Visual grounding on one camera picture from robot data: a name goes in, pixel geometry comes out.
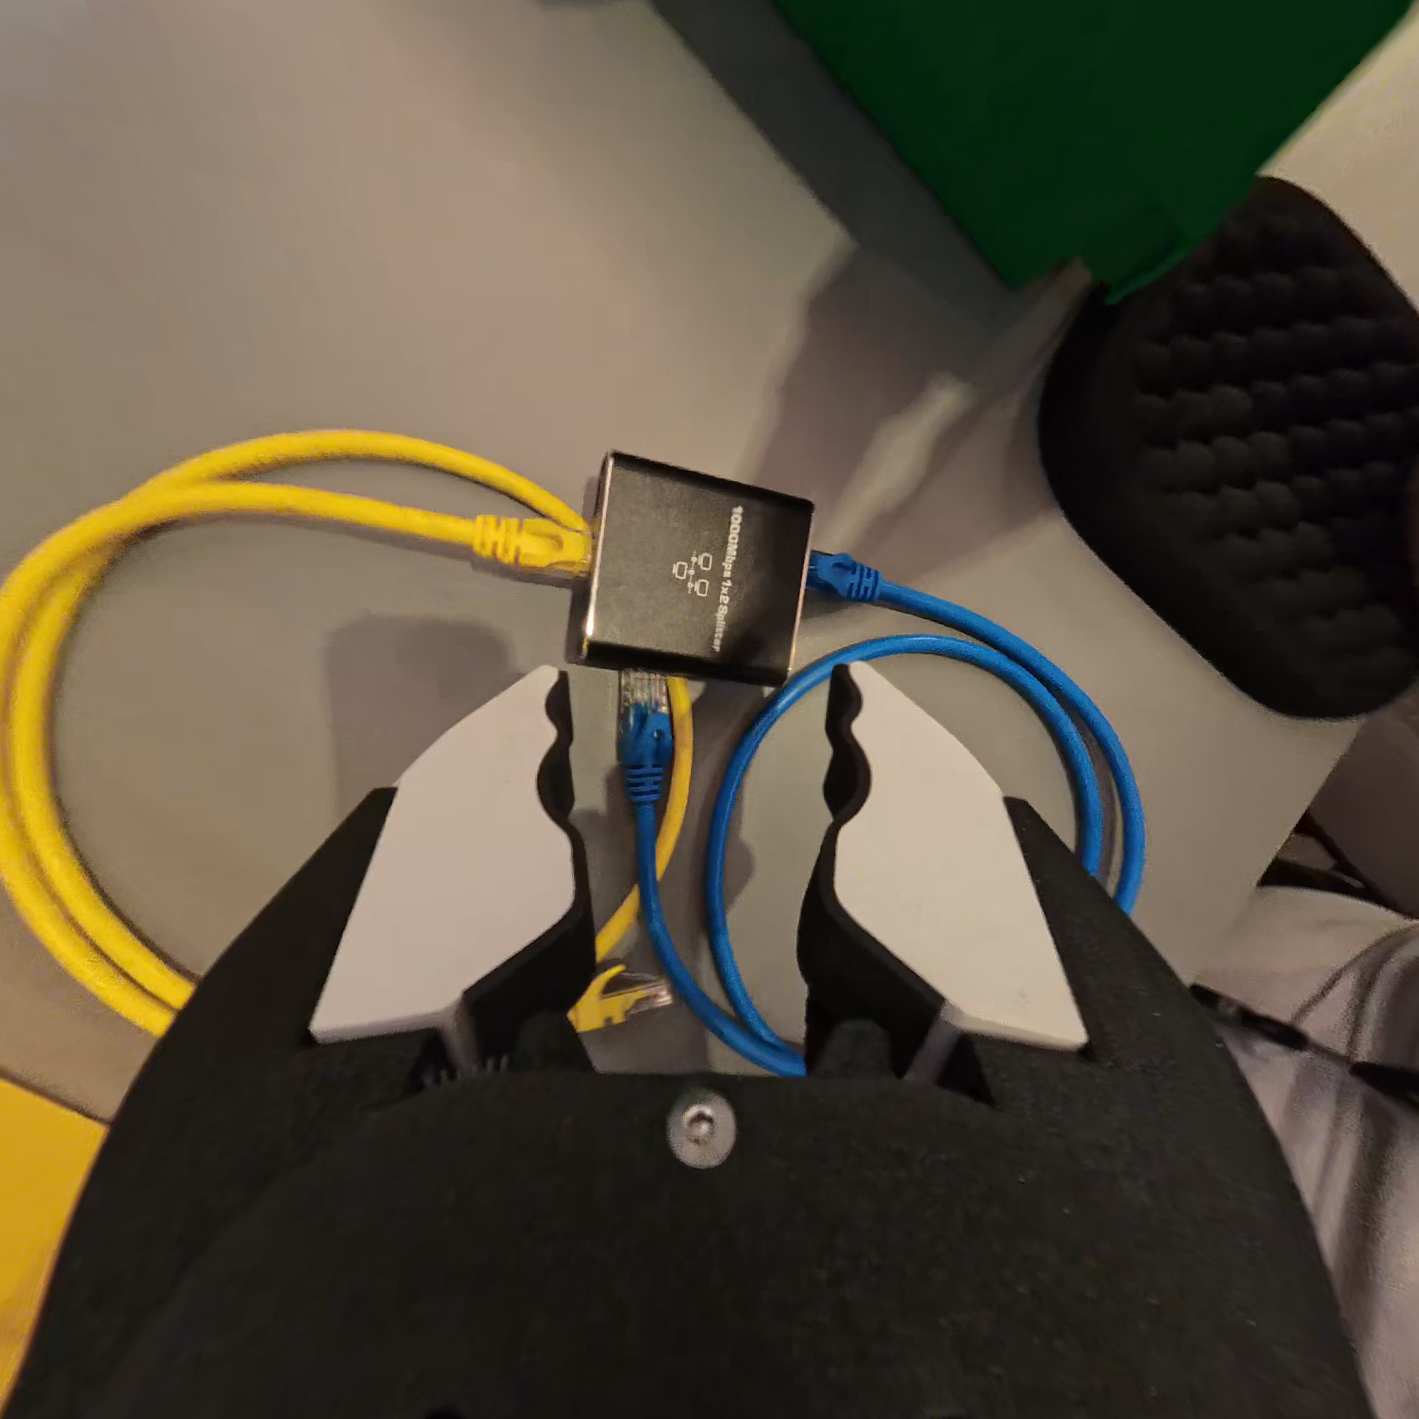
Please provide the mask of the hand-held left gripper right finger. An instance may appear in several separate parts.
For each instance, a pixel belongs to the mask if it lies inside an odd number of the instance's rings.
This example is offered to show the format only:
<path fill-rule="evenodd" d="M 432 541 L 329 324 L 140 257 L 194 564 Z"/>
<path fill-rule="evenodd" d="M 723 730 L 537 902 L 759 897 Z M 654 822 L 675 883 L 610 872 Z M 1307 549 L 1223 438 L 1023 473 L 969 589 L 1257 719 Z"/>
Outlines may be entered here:
<path fill-rule="evenodd" d="M 893 1055 L 958 1038 L 1076 1055 L 1086 1023 L 1003 790 L 866 662 L 830 677 L 830 826 L 799 921 L 812 1038 L 872 1021 Z"/>

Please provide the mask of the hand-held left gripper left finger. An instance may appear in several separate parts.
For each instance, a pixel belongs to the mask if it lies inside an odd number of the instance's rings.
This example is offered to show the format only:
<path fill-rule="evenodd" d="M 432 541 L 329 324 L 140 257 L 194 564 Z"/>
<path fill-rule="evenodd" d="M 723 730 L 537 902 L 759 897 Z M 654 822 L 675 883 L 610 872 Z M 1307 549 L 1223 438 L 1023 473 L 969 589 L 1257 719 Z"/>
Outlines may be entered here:
<path fill-rule="evenodd" d="M 597 975 L 570 679 L 543 665 L 400 776 L 312 1015 L 324 1046 L 574 1046 Z"/>

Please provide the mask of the black ethernet splitter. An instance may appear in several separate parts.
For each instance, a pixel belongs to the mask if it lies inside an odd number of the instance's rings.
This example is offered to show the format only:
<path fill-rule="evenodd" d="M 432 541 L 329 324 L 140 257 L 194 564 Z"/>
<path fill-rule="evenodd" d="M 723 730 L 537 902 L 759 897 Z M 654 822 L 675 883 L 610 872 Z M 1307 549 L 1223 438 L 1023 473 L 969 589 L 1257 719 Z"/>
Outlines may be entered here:
<path fill-rule="evenodd" d="M 580 665 L 780 688 L 801 629 L 814 503 L 614 452 L 597 488 Z"/>

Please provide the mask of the yellow plastic bin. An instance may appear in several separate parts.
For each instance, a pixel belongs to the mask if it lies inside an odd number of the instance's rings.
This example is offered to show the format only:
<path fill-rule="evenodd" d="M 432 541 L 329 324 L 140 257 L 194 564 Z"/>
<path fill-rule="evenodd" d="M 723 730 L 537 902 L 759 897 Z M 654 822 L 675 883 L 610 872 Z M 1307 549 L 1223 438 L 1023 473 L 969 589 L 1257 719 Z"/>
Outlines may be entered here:
<path fill-rule="evenodd" d="M 16 1363 L 108 1126 L 3 1082 L 3 1345 Z"/>

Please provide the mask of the green plastic bin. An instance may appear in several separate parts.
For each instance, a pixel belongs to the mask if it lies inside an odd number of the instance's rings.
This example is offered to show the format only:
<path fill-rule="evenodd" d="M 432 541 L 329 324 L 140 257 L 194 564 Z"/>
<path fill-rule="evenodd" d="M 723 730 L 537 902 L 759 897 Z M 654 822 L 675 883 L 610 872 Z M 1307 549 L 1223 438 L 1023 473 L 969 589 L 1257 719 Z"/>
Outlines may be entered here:
<path fill-rule="evenodd" d="M 1011 287 L 1198 249 L 1405 3 L 782 3 Z"/>

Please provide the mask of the grey shorts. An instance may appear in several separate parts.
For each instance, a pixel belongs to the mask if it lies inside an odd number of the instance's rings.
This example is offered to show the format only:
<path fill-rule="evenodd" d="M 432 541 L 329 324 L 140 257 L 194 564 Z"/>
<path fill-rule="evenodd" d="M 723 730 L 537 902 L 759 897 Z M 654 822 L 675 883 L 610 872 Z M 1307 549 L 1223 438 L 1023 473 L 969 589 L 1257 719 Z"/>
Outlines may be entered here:
<path fill-rule="evenodd" d="M 1261 887 L 1198 986 L 1311 1210 L 1357 1349 L 1416 1368 L 1416 918 Z"/>

